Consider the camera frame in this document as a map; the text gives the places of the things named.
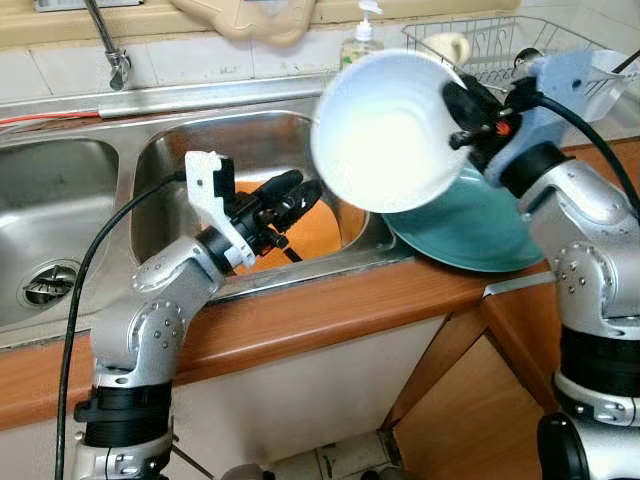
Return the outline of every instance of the wire dish rack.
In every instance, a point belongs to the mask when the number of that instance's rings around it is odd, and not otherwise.
[[[505,94],[509,91],[511,83],[516,79],[514,60],[525,48],[535,48],[544,55],[571,50],[605,49],[602,45],[552,22],[524,16],[408,25],[403,32],[407,49],[436,54],[458,73],[475,76],[480,83],[496,91],[499,98],[502,96],[500,93]],[[426,37],[444,32],[459,32],[465,35],[471,47],[471,58],[466,64],[456,66],[454,62],[422,41]],[[611,95],[612,89],[620,86],[624,90],[626,84],[640,78],[640,67],[637,63],[628,67],[624,74],[609,73],[611,69],[603,71],[592,68],[585,85],[587,97],[591,99],[605,93]]]

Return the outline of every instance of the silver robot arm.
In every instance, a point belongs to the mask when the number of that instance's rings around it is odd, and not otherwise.
[[[473,77],[443,99],[462,132],[452,148],[519,201],[557,278],[563,412],[544,417],[544,480],[640,479],[640,227],[627,196],[556,147],[567,123],[539,95],[576,114],[585,107],[589,53],[535,58],[505,104]]]
[[[302,182],[297,170],[235,193],[233,164],[215,152],[187,152],[185,165],[189,202],[211,227],[144,262],[100,312],[91,331],[93,386],[74,412],[87,424],[76,437],[74,480],[165,478],[171,382],[189,323],[236,266],[286,247],[282,233],[322,194],[319,181]]]

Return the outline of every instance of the orange object in sink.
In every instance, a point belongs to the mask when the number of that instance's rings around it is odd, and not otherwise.
[[[253,192],[264,182],[236,182],[237,192]],[[342,247],[340,229],[331,208],[322,200],[313,206],[285,235],[289,239],[289,246],[300,255],[303,260],[322,257],[338,251]],[[244,267],[236,268],[236,273],[242,275],[248,272],[268,270],[274,267],[291,264],[291,260],[278,248],[272,249],[264,257],[257,257],[256,264],[251,270]]]

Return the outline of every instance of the sink drain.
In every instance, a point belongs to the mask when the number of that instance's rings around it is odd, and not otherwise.
[[[73,289],[76,275],[76,262],[62,260],[48,264],[22,283],[19,296],[29,306],[50,307]]]

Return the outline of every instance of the teal plate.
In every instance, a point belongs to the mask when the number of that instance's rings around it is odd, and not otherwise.
[[[383,215],[413,248],[454,267],[478,272],[511,272],[542,260],[504,188],[493,188],[467,166],[449,190],[407,212]]]

